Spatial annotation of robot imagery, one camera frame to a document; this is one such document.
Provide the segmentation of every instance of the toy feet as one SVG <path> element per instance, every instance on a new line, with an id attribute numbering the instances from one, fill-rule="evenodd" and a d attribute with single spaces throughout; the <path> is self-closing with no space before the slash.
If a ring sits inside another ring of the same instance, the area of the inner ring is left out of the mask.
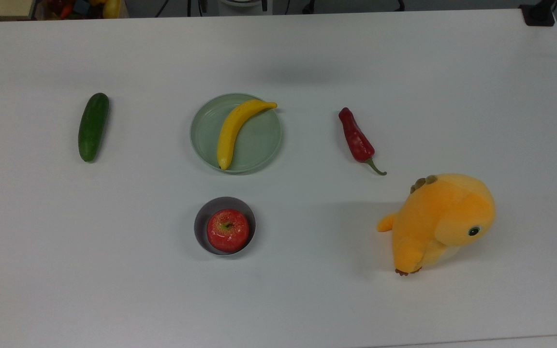
<path id="1" fill-rule="evenodd" d="M 418 271 L 420 271 L 420 268 L 416 269 L 416 271 L 413 271 L 411 273 L 406 273 L 406 272 L 400 271 L 398 269 L 395 269 L 395 273 L 398 273 L 398 275 L 400 275 L 400 276 L 408 276 L 408 275 L 411 275 L 412 273 L 417 273 Z"/>

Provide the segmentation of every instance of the red chili pepper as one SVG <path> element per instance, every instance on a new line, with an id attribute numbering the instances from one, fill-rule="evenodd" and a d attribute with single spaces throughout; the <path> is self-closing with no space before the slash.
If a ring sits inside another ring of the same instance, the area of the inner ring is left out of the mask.
<path id="1" fill-rule="evenodd" d="M 375 149 L 366 139 L 365 135 L 356 124 L 356 119 L 354 115 L 348 108 L 343 108 L 340 113 L 338 113 L 338 118 L 343 123 L 343 132 L 345 133 L 345 139 L 347 140 L 347 145 L 352 152 L 352 156 L 360 163 L 366 163 L 373 168 L 377 174 L 386 175 L 386 172 L 380 172 L 378 168 L 375 167 L 373 163 L 373 155 L 375 154 Z"/>
<path id="2" fill-rule="evenodd" d="M 60 18 L 66 19 L 71 13 L 73 13 L 73 5 L 66 5 L 64 9 L 61 10 L 61 14 L 59 15 Z"/>

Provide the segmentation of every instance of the stuffed toy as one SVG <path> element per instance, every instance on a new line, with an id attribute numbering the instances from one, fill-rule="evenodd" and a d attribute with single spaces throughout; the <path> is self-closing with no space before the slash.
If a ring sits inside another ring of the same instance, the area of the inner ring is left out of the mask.
<path id="1" fill-rule="evenodd" d="M 493 197 L 480 180 L 430 175 L 416 181 L 401 209 L 383 218 L 378 231 L 393 231 L 395 272 L 407 276 L 475 242 L 494 218 Z"/>

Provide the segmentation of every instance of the toy tail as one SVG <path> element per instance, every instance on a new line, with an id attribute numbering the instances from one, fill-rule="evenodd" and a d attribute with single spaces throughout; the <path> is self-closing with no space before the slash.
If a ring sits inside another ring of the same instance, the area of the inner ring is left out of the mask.
<path id="1" fill-rule="evenodd" d="M 385 218 L 381 219 L 380 222 L 378 222 L 378 231 L 386 232 L 386 231 L 390 231 L 391 229 L 393 229 L 395 216 L 396 216 L 396 213 L 390 214 L 390 215 L 386 216 Z"/>

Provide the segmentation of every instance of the bowl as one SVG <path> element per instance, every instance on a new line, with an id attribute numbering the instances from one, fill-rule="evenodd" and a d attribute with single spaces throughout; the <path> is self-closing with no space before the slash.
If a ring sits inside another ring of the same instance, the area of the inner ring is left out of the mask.
<path id="1" fill-rule="evenodd" d="M 210 221 L 212 215 L 216 212 L 221 211 L 223 209 L 235 209 L 242 214 L 244 214 L 246 218 L 246 222 L 248 222 L 248 239 L 246 240 L 245 244 L 241 247 L 240 250 L 226 252 L 221 251 L 213 247 L 207 239 L 207 223 Z M 229 256 L 239 253 L 243 249 L 249 245 L 252 237 L 255 235 L 255 215 L 252 213 L 250 207 L 244 203 L 243 201 L 234 198 L 234 197 L 219 197 L 214 198 L 213 200 L 205 203 L 205 205 L 199 210 L 197 213 L 197 217 L 195 218 L 195 225 L 194 225 L 195 237 L 197 237 L 197 242 L 199 245 L 206 249 L 208 252 L 214 255 L 220 256 Z"/>

